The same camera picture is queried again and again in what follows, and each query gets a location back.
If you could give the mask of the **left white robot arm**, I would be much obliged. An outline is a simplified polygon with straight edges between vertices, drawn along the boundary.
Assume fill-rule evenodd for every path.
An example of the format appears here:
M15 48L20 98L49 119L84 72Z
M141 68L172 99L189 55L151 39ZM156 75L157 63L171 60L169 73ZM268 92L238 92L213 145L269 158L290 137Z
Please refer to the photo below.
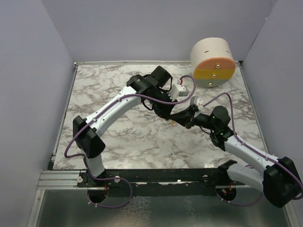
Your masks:
M90 170L88 181L95 187L104 182L105 167L102 163L101 152L105 144L101 137L118 118L131 108L141 104L145 98L133 96L140 94L163 102L172 102L167 90L162 87L172 81L172 76L161 66L145 76L134 75L127 81L126 86L95 113L73 120L73 136L77 146L84 152L86 164Z

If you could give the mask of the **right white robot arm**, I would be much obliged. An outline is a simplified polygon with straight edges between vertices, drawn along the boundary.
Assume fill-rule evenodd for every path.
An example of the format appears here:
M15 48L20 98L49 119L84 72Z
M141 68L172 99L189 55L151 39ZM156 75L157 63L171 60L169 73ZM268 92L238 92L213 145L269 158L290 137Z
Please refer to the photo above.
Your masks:
M210 130L211 142L223 151L237 156L249 166L228 161L219 167L217 179L223 185L232 181L246 184L262 192L267 200L278 208L303 197L303 184L294 162L277 158L245 142L228 126L230 116L223 106L217 106L210 115L198 112L191 105L186 110L172 114L171 120L187 129L198 126Z

